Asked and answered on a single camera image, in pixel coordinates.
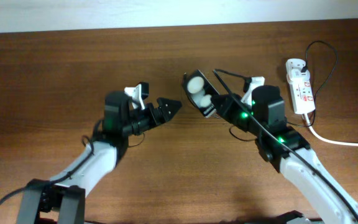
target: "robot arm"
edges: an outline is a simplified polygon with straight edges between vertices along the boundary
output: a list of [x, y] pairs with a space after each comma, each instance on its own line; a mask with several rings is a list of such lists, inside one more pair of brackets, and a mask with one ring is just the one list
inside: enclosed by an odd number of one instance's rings
[[[191, 82], [192, 78], [193, 76], [188, 77], [184, 84]], [[270, 162], [277, 172], [282, 173], [287, 180], [299, 189], [325, 223], [355, 223], [354, 215], [338, 194], [292, 152], [284, 150], [278, 144], [276, 139], [317, 169], [345, 198], [358, 215], [358, 203], [323, 167], [316, 153], [302, 135], [293, 128], [287, 127], [284, 100], [280, 96], [280, 89], [276, 86], [264, 85], [263, 77], [242, 78], [246, 81], [244, 97], [234, 95], [233, 97], [237, 100], [234, 100], [231, 95], [215, 94], [211, 97], [211, 104], [213, 108], [216, 108], [216, 113], [237, 128], [245, 132], [249, 131], [257, 136], [255, 143], [262, 158]], [[208, 86], [210, 82], [203, 83], [203, 88], [210, 88]], [[260, 126], [253, 119], [250, 119], [250, 115], [276, 139], [272, 139], [263, 132]]]
[[[324, 168], [312, 149], [296, 152], [329, 180], [358, 214], [358, 203], [339, 185]], [[342, 200], [292, 153], [280, 161], [280, 173], [308, 199], [325, 223], [354, 223], [354, 217]]]
[[[67, 187], [77, 185], [79, 188], [85, 189], [85, 197], [92, 191], [94, 186], [108, 173], [110, 173], [117, 164], [117, 148], [106, 142], [96, 141], [93, 143], [94, 152], [71, 178], [66, 179], [56, 185]], [[91, 153], [91, 146], [87, 144], [84, 152], [77, 157], [64, 171], [50, 178], [57, 180], [73, 170], [84, 158]]]
[[170, 121], [181, 108], [180, 101], [165, 98], [157, 99], [157, 108], [151, 103], [145, 105], [143, 100], [148, 95], [148, 83], [126, 88], [125, 92], [109, 93], [105, 99], [104, 118], [95, 126], [84, 152], [49, 181], [32, 180], [28, 184], [16, 223], [40, 223], [44, 221], [40, 212], [54, 209], [59, 210], [58, 224], [84, 224], [85, 197], [122, 159], [128, 148], [128, 136], [140, 135]]

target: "black power cord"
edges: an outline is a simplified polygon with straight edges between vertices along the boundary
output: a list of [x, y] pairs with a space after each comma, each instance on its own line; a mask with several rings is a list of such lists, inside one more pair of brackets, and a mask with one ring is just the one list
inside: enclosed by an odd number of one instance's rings
[[217, 69], [217, 68], [215, 68], [214, 71], [215, 71], [215, 72], [225, 73], [226, 75], [231, 75], [231, 76], [234, 76], [234, 77], [242, 78], [242, 79], [244, 79], [244, 80], [248, 79], [247, 77], [245, 77], [245, 76], [243, 76], [243, 75], [239, 75], [239, 74], [236, 74], [236, 73], [228, 72], [228, 71], [225, 71], [225, 70], [222, 70], [222, 69]]
[[242, 138], [239, 138], [239, 137], [237, 137], [232, 131], [231, 131], [231, 129], [232, 128], [234, 128], [235, 126], [233, 125], [233, 126], [231, 126], [230, 128], [229, 128], [229, 133], [231, 134], [231, 136], [233, 136], [234, 138], [236, 138], [236, 139], [238, 139], [238, 140], [240, 140], [240, 141], [245, 141], [245, 142], [251, 142], [251, 141], [255, 141], [256, 139], [242, 139]]
[[40, 189], [40, 188], [48, 187], [48, 186], [60, 183], [60, 182], [62, 182], [64, 180], [70, 178], [72, 174], [74, 174], [91, 156], [93, 156], [93, 153], [94, 153], [93, 141], [88, 136], [82, 136], [81, 142], [82, 142], [82, 144], [84, 146], [86, 146], [85, 140], [87, 140], [89, 145], [91, 146], [91, 152], [89, 152], [89, 154], [76, 167], [74, 167], [74, 169], [72, 169], [71, 171], [67, 172], [66, 175], [64, 175], [63, 177], [61, 177], [61, 178], [59, 178], [57, 180], [51, 180], [51, 181], [41, 183], [41, 184], [28, 185], [28, 186], [25, 186], [25, 187], [22, 187], [22, 188], [14, 190], [11, 193], [5, 195], [3, 198], [0, 199], [0, 206], [6, 200], [10, 199], [11, 197], [13, 197], [13, 196], [25, 191], [25, 190]]
[[[248, 109], [234, 96], [233, 92], [230, 90], [230, 88], [225, 84], [225, 82], [222, 80], [222, 78], [219, 76], [219, 74], [216, 72], [217, 70], [213, 70], [213, 73], [215, 74], [216, 78], [219, 80], [219, 82], [222, 84], [222, 86], [226, 89], [226, 91], [229, 93], [230, 97], [240, 106], [240, 108], [245, 111], [248, 112]], [[273, 140], [275, 140], [279, 145], [282, 146], [282, 148], [285, 151], [288, 151], [292, 154], [294, 154], [294, 156], [296, 158], [298, 158], [302, 163], [304, 163], [305, 166], [307, 166], [314, 174], [316, 174], [325, 184], [327, 184], [327, 186], [342, 200], [342, 202], [346, 205], [346, 207], [349, 209], [349, 211], [352, 213], [352, 215], [354, 216], [354, 221], [356, 221], [358, 223], [358, 214], [357, 212], [354, 210], [354, 208], [352, 207], [352, 205], [350, 205], [350, 203], [346, 200], [346, 198], [338, 191], [337, 188], [335, 188], [335, 186], [333, 186], [332, 183], [330, 183], [330, 181], [325, 178], [325, 176], [323, 174], [320, 173], [319, 170], [317, 170], [316, 168], [314, 168], [308, 161], [306, 161], [303, 157], [301, 157], [298, 153], [296, 153], [294, 150], [290, 149], [288, 146], [286, 146], [284, 143], [282, 143], [281, 141], [279, 141], [272, 133], [270, 133], [269, 131], [266, 130], [266, 128], [261, 125], [255, 118], [254, 116], [251, 115], [251, 113], [248, 113], [248, 117], [251, 118], [251, 120], [253, 122], [255, 122], [255, 124], [257, 124], [261, 131], [263, 131], [265, 134], [267, 134], [270, 138], [272, 138]]]
[[314, 94], [314, 106], [315, 106], [315, 109], [313, 111], [313, 120], [311, 121], [310, 124], [308, 125], [302, 125], [302, 124], [294, 124], [294, 123], [291, 123], [289, 121], [287, 121], [288, 124], [290, 125], [294, 125], [296, 127], [304, 127], [304, 128], [308, 128], [308, 127], [311, 127], [312, 125], [314, 125], [314, 121], [316, 120], [316, 110], [317, 110], [317, 105], [316, 105], [316, 98], [317, 98], [317, 94], [318, 92], [322, 89], [322, 87], [325, 86], [325, 84], [327, 83], [327, 81], [332, 77], [334, 71], [335, 71], [335, 68], [336, 68], [336, 65], [338, 63], [338, 52], [337, 50], [335, 49], [335, 47], [333, 47], [331, 44], [325, 42], [325, 41], [322, 41], [322, 40], [316, 40], [316, 41], [313, 41], [312, 43], [309, 44], [309, 46], [306, 48], [306, 51], [305, 51], [305, 66], [302, 68], [301, 72], [306, 72], [308, 70], [308, 51], [310, 49], [310, 47], [315, 44], [315, 43], [320, 43], [320, 44], [324, 44], [325, 46], [328, 46], [330, 49], [332, 49], [334, 51], [334, 54], [335, 54], [335, 64], [333, 66], [333, 69], [331, 70], [331, 72], [329, 73], [329, 75], [327, 76], [327, 78], [325, 79], [325, 81], [323, 82], [323, 84], [321, 84], [321, 86], [317, 89], [316, 93]]
[[144, 139], [146, 138], [146, 135], [145, 135], [144, 133], [142, 133], [142, 134], [143, 134], [143, 138], [142, 138], [142, 140], [141, 140], [139, 143], [137, 143], [137, 144], [135, 144], [135, 145], [133, 145], [133, 146], [128, 146], [128, 147], [140, 146], [140, 145], [143, 143]]

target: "wooden table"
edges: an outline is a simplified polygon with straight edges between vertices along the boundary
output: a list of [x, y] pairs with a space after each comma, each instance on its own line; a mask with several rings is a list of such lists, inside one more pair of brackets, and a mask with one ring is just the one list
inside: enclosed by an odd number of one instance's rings
[[[221, 93], [211, 70], [264, 76], [281, 88], [288, 58], [304, 58], [322, 39], [339, 52], [332, 79], [318, 96], [315, 130], [358, 142], [358, 19], [218, 26], [75, 30], [0, 34], [0, 198], [30, 179], [48, 179], [83, 151], [103, 116], [104, 96], [140, 81], [150, 97], [181, 100], [174, 119], [146, 132], [86, 199], [86, 219], [105, 223], [217, 223], [237, 217], [272, 217], [298, 210], [317, 217], [299, 191], [262, 160], [253, 142], [240, 142], [230, 124], [204, 119], [180, 83], [200, 69]], [[333, 53], [310, 50], [315, 86], [328, 75]], [[241, 93], [239, 80], [224, 77]], [[321, 142], [297, 128], [336, 180], [358, 201], [358, 147]], [[250, 134], [236, 132], [242, 138]], [[130, 144], [140, 140], [131, 137]], [[21, 197], [0, 208], [0, 223], [14, 223]]]

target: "white wall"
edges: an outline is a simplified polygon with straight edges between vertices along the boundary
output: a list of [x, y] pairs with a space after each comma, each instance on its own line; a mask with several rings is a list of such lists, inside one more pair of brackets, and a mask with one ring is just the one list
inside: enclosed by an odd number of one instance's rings
[[0, 32], [358, 18], [358, 0], [0, 0]]

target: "power strip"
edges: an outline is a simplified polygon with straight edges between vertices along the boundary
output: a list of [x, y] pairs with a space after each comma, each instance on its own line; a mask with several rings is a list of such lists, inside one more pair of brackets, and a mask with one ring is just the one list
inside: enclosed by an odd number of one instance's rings
[[297, 58], [289, 59], [285, 63], [293, 110], [296, 114], [307, 114], [316, 109], [310, 85], [310, 72], [301, 72], [305, 64], [304, 60]]

